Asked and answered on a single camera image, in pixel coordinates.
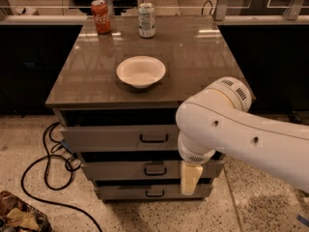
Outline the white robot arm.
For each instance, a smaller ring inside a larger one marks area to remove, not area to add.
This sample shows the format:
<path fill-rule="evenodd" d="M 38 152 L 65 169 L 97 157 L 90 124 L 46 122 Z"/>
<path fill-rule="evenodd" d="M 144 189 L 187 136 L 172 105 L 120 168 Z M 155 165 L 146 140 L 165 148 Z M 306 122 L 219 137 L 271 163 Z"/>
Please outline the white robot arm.
<path fill-rule="evenodd" d="M 176 113 L 182 158 L 201 164 L 220 152 L 309 192 L 309 127 L 252 115 L 250 105 L 250 91 L 233 77 L 184 101 Z"/>

